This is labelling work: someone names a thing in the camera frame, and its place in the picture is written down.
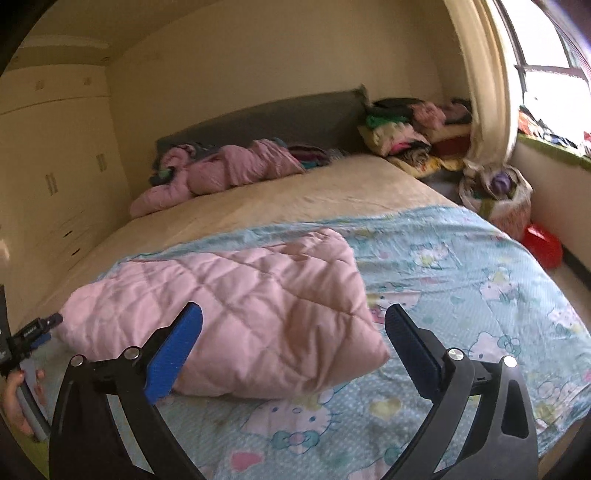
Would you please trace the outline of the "floral bag of clothes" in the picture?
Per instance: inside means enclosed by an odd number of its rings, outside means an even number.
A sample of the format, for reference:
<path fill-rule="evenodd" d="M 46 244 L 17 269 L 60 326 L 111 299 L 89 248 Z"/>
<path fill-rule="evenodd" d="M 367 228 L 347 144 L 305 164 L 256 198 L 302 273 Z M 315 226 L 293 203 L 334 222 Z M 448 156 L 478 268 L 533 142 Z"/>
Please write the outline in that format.
<path fill-rule="evenodd" d="M 462 204 L 521 241 L 531 222 L 533 188 L 510 165 L 487 165 L 465 170 L 459 185 Z"/>

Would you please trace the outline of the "cream wardrobe with drawers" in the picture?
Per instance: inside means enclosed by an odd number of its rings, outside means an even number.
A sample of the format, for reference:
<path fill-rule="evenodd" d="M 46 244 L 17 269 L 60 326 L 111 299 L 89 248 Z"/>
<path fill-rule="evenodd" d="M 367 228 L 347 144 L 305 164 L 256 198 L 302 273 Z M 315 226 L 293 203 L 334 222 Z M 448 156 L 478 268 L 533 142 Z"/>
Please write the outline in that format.
<path fill-rule="evenodd" d="M 26 323 L 128 219 L 103 68 L 47 65 L 1 77 L 1 281 Z"/>

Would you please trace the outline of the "beige bed sheet mattress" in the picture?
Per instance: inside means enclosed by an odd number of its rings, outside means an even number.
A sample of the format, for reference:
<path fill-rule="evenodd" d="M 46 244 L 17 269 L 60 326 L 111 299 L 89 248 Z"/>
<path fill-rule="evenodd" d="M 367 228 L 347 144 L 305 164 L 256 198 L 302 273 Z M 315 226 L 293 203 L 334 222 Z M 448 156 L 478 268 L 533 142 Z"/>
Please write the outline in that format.
<path fill-rule="evenodd" d="M 256 226 L 380 215 L 451 203 L 381 157 L 344 157 L 306 174 L 200 196 L 132 220 L 87 253 L 27 313 L 37 317 L 57 311 L 75 289 L 128 256 Z"/>

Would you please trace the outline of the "light blue cartoon blanket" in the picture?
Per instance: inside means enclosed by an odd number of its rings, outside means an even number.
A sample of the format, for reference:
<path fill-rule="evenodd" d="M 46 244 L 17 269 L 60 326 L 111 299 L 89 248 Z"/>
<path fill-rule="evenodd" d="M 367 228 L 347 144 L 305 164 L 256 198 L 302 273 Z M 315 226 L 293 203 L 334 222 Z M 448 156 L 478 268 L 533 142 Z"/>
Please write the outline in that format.
<path fill-rule="evenodd" d="M 476 214 L 425 207 L 328 222 L 382 320 L 400 304 L 473 360 L 512 355 L 548 452 L 590 410 L 590 335 L 527 250 Z M 172 396 L 160 411 L 209 479 L 378 479 L 425 419 L 402 362 L 294 403 Z"/>

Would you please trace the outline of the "cream curtain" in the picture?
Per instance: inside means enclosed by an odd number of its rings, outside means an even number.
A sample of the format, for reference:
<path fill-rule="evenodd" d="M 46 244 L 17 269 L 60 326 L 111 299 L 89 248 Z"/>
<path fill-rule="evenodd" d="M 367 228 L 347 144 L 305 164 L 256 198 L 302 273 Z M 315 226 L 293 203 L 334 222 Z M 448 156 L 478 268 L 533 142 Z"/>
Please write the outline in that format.
<path fill-rule="evenodd" d="M 521 84 L 509 32 L 496 1 L 447 1 L 462 51 L 473 130 L 468 162 L 504 164 L 518 130 Z"/>

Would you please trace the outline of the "red plastic container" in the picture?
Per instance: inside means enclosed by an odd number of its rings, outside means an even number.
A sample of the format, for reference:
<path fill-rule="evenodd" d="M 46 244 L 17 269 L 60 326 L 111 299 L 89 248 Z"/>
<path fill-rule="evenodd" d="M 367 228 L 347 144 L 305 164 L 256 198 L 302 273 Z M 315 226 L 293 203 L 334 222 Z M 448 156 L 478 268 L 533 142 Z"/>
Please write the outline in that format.
<path fill-rule="evenodd" d="M 544 269 L 555 269 L 562 263 L 562 243 L 555 235 L 538 224 L 530 224 L 526 228 L 522 245 Z"/>

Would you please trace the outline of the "dark grey headboard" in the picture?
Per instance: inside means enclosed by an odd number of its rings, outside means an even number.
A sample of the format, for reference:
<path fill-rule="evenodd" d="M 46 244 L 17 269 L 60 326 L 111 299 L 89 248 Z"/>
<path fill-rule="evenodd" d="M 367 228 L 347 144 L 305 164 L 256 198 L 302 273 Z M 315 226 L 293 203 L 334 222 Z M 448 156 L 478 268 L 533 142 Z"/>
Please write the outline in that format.
<path fill-rule="evenodd" d="M 365 86 L 267 102 L 191 125 L 158 139 L 158 154 L 183 143 L 247 146 L 254 140 L 279 138 L 285 143 L 339 149 L 365 149 L 358 126 L 369 103 Z"/>

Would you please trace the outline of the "pink quilted jacket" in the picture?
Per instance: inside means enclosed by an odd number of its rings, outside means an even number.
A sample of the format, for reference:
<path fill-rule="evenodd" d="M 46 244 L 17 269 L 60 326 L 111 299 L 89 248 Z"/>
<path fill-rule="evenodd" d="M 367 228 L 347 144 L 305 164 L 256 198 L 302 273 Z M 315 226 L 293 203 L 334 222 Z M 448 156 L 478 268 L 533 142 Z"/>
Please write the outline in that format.
<path fill-rule="evenodd" d="M 322 229 L 283 244 L 129 260 L 75 290 L 57 337 L 111 359 L 168 326 L 188 303 L 204 326 L 174 387 L 193 396 L 283 399 L 382 367 L 390 351 L 353 249 Z"/>

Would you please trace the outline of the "colourful clothes by headboard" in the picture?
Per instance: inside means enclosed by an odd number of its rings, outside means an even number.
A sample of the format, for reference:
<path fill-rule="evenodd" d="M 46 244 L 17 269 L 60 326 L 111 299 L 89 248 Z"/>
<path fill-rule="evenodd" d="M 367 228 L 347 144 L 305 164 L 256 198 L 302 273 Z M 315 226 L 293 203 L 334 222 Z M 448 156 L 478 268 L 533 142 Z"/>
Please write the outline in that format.
<path fill-rule="evenodd" d="M 301 163 L 306 170 L 325 167 L 332 164 L 332 161 L 345 157 L 345 153 L 339 149 L 325 150 L 310 145 L 290 145 L 287 147 L 290 154 Z"/>

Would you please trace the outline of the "pink quilted comforter at headboard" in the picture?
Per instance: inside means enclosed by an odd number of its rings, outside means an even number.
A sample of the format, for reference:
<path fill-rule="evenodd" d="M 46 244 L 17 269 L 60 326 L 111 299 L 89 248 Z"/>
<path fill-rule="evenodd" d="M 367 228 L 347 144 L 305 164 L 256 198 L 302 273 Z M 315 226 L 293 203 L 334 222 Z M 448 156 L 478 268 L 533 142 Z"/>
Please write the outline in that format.
<path fill-rule="evenodd" d="M 161 155 L 152 166 L 150 187 L 131 203 L 130 217 L 166 210 L 197 196 L 305 172 L 287 148 L 267 139 L 247 147 L 224 145 L 202 158 L 197 154 L 197 147 L 180 144 Z"/>

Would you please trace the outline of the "pile of folded clothes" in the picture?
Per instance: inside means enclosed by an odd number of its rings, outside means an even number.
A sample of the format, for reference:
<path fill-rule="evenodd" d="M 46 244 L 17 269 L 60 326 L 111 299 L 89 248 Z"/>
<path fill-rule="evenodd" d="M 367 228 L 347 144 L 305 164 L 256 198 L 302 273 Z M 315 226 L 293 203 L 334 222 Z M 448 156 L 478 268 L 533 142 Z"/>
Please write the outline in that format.
<path fill-rule="evenodd" d="M 471 102 L 435 104 L 417 98 L 370 103 L 358 127 L 370 152 L 416 179 L 464 169 L 471 148 Z"/>

